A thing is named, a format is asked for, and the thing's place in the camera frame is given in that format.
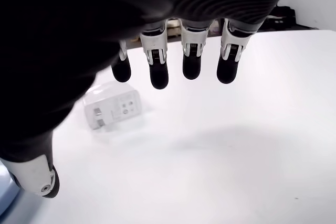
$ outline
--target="white tabletop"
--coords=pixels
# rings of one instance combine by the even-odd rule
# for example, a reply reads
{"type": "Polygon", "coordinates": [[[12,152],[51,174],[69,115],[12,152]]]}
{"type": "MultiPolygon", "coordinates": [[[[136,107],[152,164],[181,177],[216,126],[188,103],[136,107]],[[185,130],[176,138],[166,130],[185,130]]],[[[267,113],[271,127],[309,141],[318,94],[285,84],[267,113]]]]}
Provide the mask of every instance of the white tabletop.
{"type": "MultiPolygon", "coordinates": [[[[193,81],[174,42],[164,90],[151,86],[142,48],[129,50],[144,113],[93,132],[78,103],[55,130],[60,192],[31,197],[39,208],[26,221],[335,223],[335,43],[332,31],[258,33],[225,85],[219,37],[207,40],[193,81]]],[[[96,83],[111,80],[107,69],[96,83]]]]}

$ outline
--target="black object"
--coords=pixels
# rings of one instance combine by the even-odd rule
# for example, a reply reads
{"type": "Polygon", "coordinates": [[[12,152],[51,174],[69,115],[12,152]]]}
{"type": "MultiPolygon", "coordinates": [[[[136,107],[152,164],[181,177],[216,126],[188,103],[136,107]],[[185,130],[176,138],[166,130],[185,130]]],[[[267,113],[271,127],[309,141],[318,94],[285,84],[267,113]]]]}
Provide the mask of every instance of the black object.
{"type": "Polygon", "coordinates": [[[235,62],[239,45],[231,45],[229,56],[224,60],[222,55],[219,56],[217,66],[217,78],[221,83],[229,84],[233,82],[237,75],[238,62],[235,62]]]}
{"type": "Polygon", "coordinates": [[[217,66],[217,78],[221,83],[229,84],[233,82],[237,75],[238,62],[234,60],[224,60],[222,55],[219,57],[217,66]]]}
{"type": "Polygon", "coordinates": [[[115,65],[111,65],[113,75],[119,82],[127,82],[131,78],[131,66],[128,56],[125,60],[121,60],[120,57],[115,65]]]}
{"type": "Polygon", "coordinates": [[[196,79],[201,72],[201,56],[186,56],[183,54],[183,75],[189,79],[196,79]]]}
{"type": "Polygon", "coordinates": [[[260,31],[284,31],[296,25],[295,10],[288,6],[276,6],[265,19],[260,31]]]}
{"type": "Polygon", "coordinates": [[[169,81],[167,62],[164,64],[154,63],[153,65],[149,65],[149,73],[153,87],[156,89],[167,87],[169,81]]]}

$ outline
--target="robotic hand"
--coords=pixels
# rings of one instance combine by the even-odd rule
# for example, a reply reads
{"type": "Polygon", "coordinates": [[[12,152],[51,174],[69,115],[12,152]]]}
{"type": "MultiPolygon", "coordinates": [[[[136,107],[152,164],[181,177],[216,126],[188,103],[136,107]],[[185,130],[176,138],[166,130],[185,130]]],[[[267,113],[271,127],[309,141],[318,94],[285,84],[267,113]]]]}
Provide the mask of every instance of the robotic hand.
{"type": "Polygon", "coordinates": [[[53,198],[53,129],[112,66],[131,77],[123,40],[140,34],[153,86],[168,84],[165,21],[181,22],[183,73],[198,77],[209,26],[225,18],[217,76],[232,82],[250,37],[278,0],[1,0],[3,122],[0,160],[26,191],[53,198]]]}

